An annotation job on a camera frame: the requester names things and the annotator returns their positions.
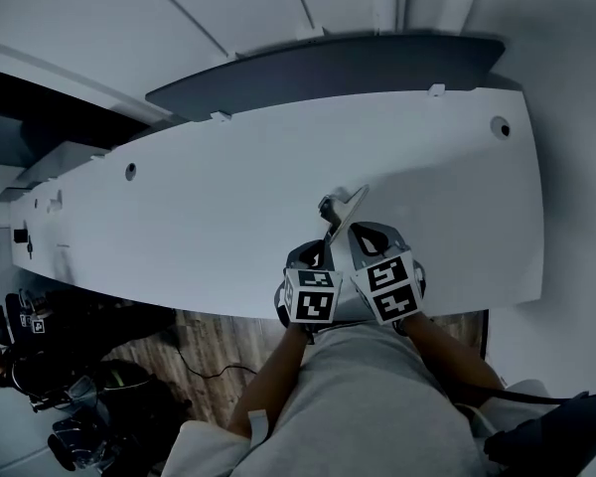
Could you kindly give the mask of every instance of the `human arm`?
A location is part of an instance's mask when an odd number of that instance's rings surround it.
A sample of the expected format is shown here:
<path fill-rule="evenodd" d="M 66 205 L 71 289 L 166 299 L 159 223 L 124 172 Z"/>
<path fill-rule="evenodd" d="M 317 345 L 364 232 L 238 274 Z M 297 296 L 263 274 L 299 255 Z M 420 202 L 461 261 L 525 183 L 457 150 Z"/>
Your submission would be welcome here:
<path fill-rule="evenodd" d="M 490 397 L 461 384 L 503 390 L 495 371 L 477 352 L 454 339 L 423 313 L 404 318 L 401 325 L 426 367 L 453 402 L 480 406 Z"/>
<path fill-rule="evenodd" d="M 294 390 L 308 341 L 307 334 L 299 325 L 289 326 L 278 347 L 238 400 L 227 426 L 228 431 L 251 438 L 248 414 L 264 409 L 271 432 Z"/>

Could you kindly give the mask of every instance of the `white table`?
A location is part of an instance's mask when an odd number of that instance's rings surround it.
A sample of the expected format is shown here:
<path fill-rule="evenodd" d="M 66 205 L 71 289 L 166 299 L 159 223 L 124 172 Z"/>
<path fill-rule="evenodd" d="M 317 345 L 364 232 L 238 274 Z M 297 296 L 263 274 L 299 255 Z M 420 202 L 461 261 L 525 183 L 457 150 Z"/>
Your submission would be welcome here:
<path fill-rule="evenodd" d="M 498 115 L 508 139 L 491 130 Z M 34 249 L 29 258 L 14 243 L 13 259 L 132 300 L 273 318 L 287 253 L 327 229 L 322 197 L 363 184 L 371 190 L 354 221 L 400 230 L 426 269 L 428 313 L 540 296 L 542 202 L 525 103 L 483 88 L 309 100 L 141 138 L 13 202 L 12 227 L 26 225 Z M 62 208 L 48 213 L 58 191 Z M 345 242 L 346 232 L 334 259 L 351 271 Z M 352 297 L 346 280 L 343 300 Z"/>

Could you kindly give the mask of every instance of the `white cube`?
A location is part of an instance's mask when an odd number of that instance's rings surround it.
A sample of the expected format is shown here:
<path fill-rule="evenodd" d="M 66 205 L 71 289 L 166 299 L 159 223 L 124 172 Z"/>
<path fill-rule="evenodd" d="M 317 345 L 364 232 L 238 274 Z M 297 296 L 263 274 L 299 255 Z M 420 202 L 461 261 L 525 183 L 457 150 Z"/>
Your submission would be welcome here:
<path fill-rule="evenodd" d="M 421 309 L 410 251 L 361 268 L 351 279 L 379 324 L 394 322 Z"/>
<path fill-rule="evenodd" d="M 285 270 L 285 305 L 295 323 L 334 321 L 342 274 L 329 270 Z"/>

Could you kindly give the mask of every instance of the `floor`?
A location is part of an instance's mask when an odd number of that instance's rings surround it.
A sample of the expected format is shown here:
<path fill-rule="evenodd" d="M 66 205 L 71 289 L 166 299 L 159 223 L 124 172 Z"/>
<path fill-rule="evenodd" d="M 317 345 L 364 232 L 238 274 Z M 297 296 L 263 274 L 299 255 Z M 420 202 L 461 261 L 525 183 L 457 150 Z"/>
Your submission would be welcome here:
<path fill-rule="evenodd" d="M 481 347 L 483 313 L 436 317 L 435 323 L 477 350 Z M 108 359 L 135 362 L 170 385 L 175 397 L 189 399 L 189 418 L 225 427 L 231 410 L 253 375 L 228 369 L 219 378 L 204 380 L 188 371 L 188 365 L 206 376 L 228 364 L 243 364 L 257 371 L 284 333 L 276 320 L 217 316 L 189 311 L 177 313 L 171 330 L 116 348 Z"/>

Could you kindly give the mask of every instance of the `gray shirt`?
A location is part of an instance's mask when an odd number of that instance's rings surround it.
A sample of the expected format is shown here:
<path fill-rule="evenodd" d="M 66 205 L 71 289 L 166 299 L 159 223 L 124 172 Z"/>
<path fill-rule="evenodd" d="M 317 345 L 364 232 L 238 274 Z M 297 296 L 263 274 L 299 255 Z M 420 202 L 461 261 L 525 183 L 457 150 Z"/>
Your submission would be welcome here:
<path fill-rule="evenodd" d="M 517 392 L 546 396 L 539 382 Z M 551 407 L 493 398 L 471 424 L 407 338 L 375 323 L 327 331 L 307 352 L 271 436 L 250 440 L 186 422 L 164 477 L 494 475 L 485 437 Z"/>

